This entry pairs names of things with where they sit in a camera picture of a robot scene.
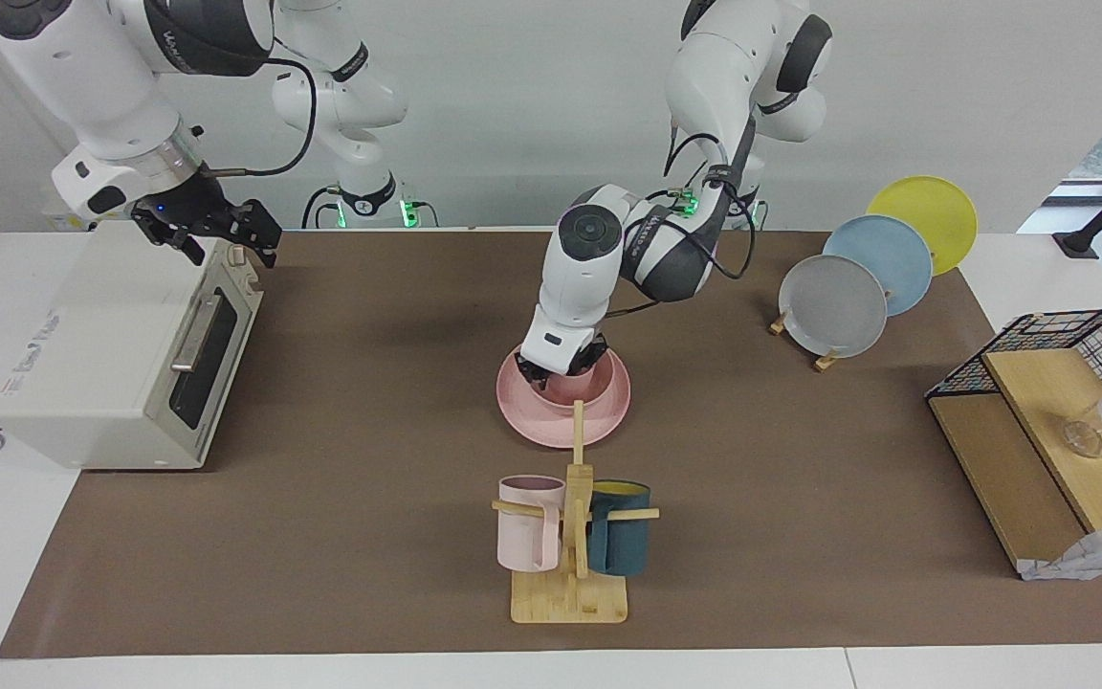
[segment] pink mug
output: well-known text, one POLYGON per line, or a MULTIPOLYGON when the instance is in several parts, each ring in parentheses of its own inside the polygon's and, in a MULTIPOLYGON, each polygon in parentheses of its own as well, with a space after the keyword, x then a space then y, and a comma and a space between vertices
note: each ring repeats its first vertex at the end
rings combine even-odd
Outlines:
POLYGON ((499 480, 499 498, 542 507, 541 518, 499 510, 496 559, 512 571, 560 567, 560 509, 563 480, 553 475, 509 475, 499 480))

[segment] black wire basket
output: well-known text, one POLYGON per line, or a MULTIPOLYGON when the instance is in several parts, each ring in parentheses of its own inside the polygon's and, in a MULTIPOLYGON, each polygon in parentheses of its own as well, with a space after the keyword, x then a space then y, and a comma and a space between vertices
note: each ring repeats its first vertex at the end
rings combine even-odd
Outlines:
POLYGON ((972 358, 932 387, 926 398, 995 394, 997 384, 981 357, 992 352, 1027 349, 1078 349, 1102 380, 1102 309, 1027 314, 1015 319, 972 358))

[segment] oven handle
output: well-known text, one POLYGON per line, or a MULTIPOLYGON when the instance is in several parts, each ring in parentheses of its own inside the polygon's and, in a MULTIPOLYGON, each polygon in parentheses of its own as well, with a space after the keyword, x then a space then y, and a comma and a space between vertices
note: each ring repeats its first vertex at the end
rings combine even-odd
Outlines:
POLYGON ((215 314, 219 311, 219 305, 224 301, 223 293, 212 293, 205 300, 198 302, 198 310, 193 314, 193 322, 185 333, 185 341, 181 342, 176 357, 172 359, 170 366, 172 370, 179 373, 191 373, 198 365, 202 358, 202 351, 206 348, 207 336, 210 333, 210 325, 215 322, 215 314))

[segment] white table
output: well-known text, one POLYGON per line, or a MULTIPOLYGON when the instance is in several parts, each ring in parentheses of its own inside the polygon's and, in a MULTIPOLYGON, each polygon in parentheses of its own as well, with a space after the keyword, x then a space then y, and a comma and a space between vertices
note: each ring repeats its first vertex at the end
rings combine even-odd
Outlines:
MULTIPOLYGON (((489 228, 506 230, 507 228, 489 228)), ((511 228, 511 230, 537 228, 511 228)), ((87 236, 0 236, 0 374, 40 326, 87 236)), ((961 270, 994 330, 1031 311, 1102 309, 1099 263, 1048 236, 980 236, 961 270)), ((76 474, 19 442, 0 453, 0 640, 76 474)), ((1102 645, 944 649, 574 650, 542 654, 214 656, 0 661, 0 686, 1102 686, 1102 645)))

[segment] mug handle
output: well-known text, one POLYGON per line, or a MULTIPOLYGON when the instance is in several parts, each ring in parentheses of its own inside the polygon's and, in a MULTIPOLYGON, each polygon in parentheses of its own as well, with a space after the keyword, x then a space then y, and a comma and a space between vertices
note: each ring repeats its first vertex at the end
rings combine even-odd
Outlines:
POLYGON ((533 567, 539 571, 551 569, 543 562, 559 562, 560 559, 560 509, 553 505, 542 505, 542 538, 540 552, 533 556, 533 567))
POLYGON ((594 503, 594 519, 590 526, 590 539, 585 543, 585 553, 590 557, 590 569, 606 574, 606 552, 609 549, 609 515, 615 509, 608 500, 594 503))

